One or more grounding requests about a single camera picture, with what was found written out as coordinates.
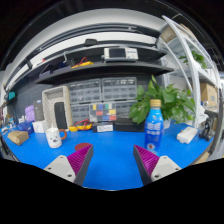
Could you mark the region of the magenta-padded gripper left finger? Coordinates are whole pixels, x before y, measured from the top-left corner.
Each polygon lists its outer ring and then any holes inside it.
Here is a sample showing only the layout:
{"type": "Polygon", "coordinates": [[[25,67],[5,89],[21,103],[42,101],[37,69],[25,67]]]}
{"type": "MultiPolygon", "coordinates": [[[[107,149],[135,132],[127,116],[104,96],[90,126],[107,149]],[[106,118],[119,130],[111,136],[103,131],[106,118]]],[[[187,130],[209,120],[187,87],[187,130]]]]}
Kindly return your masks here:
{"type": "Polygon", "coordinates": [[[82,186],[93,153],[93,145],[89,144],[69,156],[59,155],[44,170],[82,186]]]}

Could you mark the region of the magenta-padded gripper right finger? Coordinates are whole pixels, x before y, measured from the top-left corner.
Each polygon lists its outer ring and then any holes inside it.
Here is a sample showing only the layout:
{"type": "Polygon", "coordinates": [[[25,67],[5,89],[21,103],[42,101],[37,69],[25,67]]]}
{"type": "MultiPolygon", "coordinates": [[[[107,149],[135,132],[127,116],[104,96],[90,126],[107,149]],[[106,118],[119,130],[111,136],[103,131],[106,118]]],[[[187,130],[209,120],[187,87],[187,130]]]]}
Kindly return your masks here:
{"type": "Polygon", "coordinates": [[[134,146],[133,155],[143,185],[148,185],[180,170],[180,167],[168,156],[159,157],[138,145],[134,146]]]}

